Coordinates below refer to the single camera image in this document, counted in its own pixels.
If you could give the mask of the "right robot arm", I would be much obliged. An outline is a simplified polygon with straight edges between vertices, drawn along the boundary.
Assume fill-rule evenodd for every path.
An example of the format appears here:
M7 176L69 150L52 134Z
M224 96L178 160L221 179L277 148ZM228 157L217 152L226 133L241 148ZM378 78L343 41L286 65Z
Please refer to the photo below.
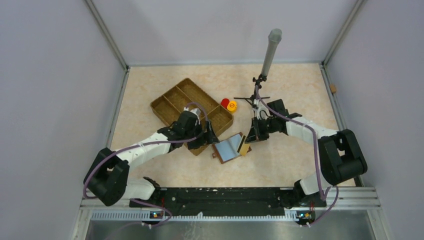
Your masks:
M315 171L293 187L297 205L307 206L313 198L324 200L328 188L367 172L367 162L352 130L322 127L297 112L289 113L281 99L263 104L249 98L247 102L254 116L246 144L265 141L271 133L283 133L313 146Z

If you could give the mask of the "brown leather card holder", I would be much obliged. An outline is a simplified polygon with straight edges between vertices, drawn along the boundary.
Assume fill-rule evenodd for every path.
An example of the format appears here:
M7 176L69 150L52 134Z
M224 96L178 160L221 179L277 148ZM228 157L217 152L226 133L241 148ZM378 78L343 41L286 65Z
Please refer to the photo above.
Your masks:
M212 150L213 150L213 153L211 155L212 158L218 159L218 161L221 164L225 164L225 163L228 163L229 161L232 161L236 158L244 157L244 156L241 156L239 153L237 153L237 148L238 148L239 143L241 141L242 135L244 135L244 134L242 132L239 132L239 133L237 133L237 134L235 134L235 135L233 135L229 138L226 138L226 139L220 141L219 143L214 143L211 146Z

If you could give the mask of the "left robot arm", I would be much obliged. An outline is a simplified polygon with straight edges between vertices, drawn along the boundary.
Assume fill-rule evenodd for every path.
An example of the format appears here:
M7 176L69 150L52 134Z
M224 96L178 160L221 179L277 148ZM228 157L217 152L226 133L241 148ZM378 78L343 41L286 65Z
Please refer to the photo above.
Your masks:
M83 180L84 198L99 199L107 207L121 198L139 199L149 207L156 206L161 198L156 183L145 177L135 183L134 190L128 190L130 171L182 145L195 150L219 143L211 121L208 118L201 121L200 116L199 108L186 107L170 126L158 129L140 142L119 150L101 149Z

